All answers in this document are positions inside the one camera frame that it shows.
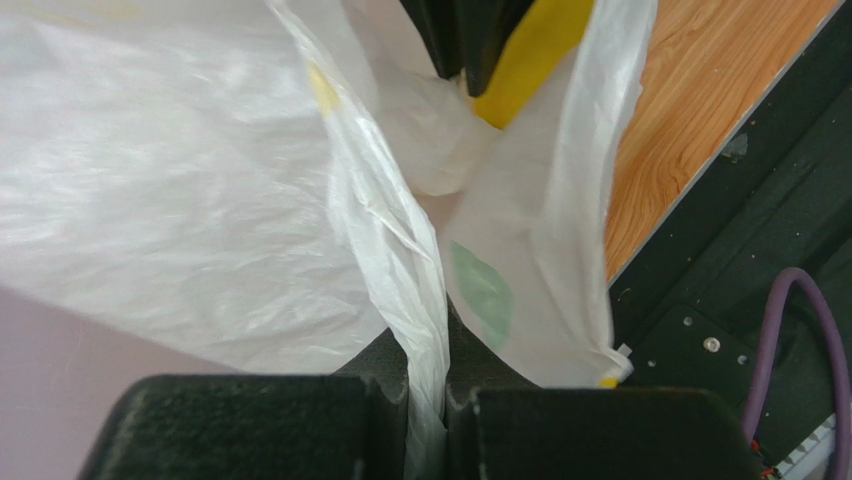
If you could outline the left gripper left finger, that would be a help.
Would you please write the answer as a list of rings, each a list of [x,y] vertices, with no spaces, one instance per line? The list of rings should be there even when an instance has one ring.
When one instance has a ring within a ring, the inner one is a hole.
[[[380,334],[329,375],[170,374],[116,402],[83,479],[399,479],[407,358]]]

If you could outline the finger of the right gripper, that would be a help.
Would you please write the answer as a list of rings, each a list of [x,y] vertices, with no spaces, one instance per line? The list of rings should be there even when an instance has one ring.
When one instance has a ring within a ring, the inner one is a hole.
[[[437,75],[451,79],[463,68],[453,0],[401,0],[420,34]]]
[[[502,51],[533,0],[462,0],[462,61],[467,90],[487,89]]]

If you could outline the yellow fake lemon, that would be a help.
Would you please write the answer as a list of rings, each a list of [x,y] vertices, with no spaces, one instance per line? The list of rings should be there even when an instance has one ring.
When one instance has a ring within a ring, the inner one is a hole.
[[[506,127],[561,59],[582,40],[593,0],[536,0],[511,33],[485,92],[473,111]]]

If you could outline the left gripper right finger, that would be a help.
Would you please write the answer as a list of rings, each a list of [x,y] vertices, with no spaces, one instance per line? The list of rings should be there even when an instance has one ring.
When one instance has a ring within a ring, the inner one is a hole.
[[[717,396],[679,388],[542,388],[451,309],[449,479],[758,479],[762,465]]]

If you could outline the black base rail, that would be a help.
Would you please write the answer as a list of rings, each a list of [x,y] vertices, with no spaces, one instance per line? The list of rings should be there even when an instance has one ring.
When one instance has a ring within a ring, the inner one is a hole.
[[[742,410],[767,295],[805,270],[851,340],[851,5],[841,2],[611,286],[632,386]]]

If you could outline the white plastic bag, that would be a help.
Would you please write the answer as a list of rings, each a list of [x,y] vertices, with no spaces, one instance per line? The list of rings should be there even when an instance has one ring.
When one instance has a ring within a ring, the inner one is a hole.
[[[431,477],[449,306],[535,385],[623,379],[603,230],[658,5],[535,13],[575,43],[498,130],[385,2],[3,2],[2,477],[74,477],[138,377],[381,333]]]

